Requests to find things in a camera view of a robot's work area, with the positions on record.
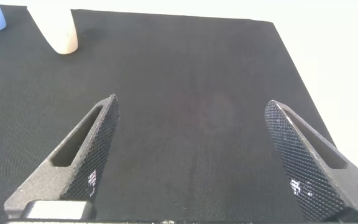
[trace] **black fabric surface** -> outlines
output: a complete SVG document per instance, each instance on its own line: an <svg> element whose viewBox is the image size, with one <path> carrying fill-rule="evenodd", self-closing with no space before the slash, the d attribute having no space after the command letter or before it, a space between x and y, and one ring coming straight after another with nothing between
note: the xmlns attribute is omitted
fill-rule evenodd
<svg viewBox="0 0 358 224"><path fill-rule="evenodd" d="M120 120L98 220L302 221L267 102L331 138L272 23L79 10L79 49L59 55L26 8L2 10L0 221L10 194L111 93Z"/></svg>

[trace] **beige bottle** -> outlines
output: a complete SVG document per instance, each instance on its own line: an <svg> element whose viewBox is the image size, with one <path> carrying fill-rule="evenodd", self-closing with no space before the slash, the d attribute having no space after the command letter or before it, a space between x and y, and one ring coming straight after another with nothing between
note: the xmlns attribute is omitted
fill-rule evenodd
<svg viewBox="0 0 358 224"><path fill-rule="evenodd" d="M70 9L34 4L27 6L27 10L56 52L70 54L78 48L77 33Z"/></svg>

